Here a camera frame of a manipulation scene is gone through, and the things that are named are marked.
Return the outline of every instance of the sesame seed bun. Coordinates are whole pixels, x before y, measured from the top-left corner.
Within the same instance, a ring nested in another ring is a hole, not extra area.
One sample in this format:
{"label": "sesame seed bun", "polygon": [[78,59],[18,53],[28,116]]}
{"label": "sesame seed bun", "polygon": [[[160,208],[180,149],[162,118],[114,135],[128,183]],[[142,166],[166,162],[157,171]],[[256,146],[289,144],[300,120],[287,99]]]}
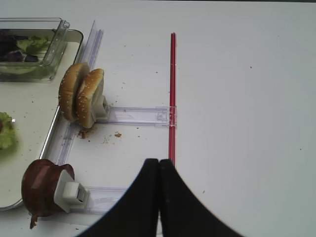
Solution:
{"label": "sesame seed bun", "polygon": [[76,109],[78,123],[85,128],[91,128],[97,117],[94,105],[103,96],[104,70],[95,69],[88,73],[79,88]]}
{"label": "sesame seed bun", "polygon": [[59,86],[59,107],[65,119],[77,120],[76,97],[84,77],[90,72],[87,63],[76,63],[66,71]]}

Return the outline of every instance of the red stick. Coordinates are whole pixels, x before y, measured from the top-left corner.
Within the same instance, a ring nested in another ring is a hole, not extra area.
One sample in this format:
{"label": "red stick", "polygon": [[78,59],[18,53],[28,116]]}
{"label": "red stick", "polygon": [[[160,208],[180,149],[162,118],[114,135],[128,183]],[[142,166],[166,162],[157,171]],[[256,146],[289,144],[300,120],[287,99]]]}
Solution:
{"label": "red stick", "polygon": [[171,34],[169,159],[176,164],[176,34]]}

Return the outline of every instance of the crumb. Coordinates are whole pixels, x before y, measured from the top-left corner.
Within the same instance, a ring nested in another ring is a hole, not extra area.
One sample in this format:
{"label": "crumb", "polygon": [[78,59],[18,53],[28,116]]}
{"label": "crumb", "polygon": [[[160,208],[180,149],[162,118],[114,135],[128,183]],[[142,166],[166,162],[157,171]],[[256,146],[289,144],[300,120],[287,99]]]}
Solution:
{"label": "crumb", "polygon": [[121,134],[121,133],[119,133],[119,132],[116,132],[114,136],[116,136],[116,137],[121,137],[121,136],[122,136],[122,134]]}

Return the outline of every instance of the lettuce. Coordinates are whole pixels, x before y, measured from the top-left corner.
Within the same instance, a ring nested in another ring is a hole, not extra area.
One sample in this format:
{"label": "lettuce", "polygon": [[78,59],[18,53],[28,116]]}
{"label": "lettuce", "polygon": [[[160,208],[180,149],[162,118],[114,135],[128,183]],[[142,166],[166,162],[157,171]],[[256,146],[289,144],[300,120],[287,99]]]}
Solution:
{"label": "lettuce", "polygon": [[0,112],[0,150],[7,149],[15,142],[15,131],[12,126],[12,117]]}
{"label": "lettuce", "polygon": [[16,45],[23,53],[32,53],[41,49],[48,42],[48,37],[32,36],[29,39],[16,41]]}

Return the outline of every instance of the white tray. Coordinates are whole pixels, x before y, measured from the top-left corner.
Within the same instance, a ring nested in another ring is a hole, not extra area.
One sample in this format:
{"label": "white tray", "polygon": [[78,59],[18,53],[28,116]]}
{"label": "white tray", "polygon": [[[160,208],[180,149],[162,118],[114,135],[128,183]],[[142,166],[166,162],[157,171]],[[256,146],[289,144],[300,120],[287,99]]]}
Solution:
{"label": "white tray", "polygon": [[21,180],[28,165],[41,157],[58,107],[60,81],[76,59],[81,39],[69,41],[50,82],[1,82],[0,111],[16,119],[18,143],[0,151],[0,210],[13,208],[21,202]]}

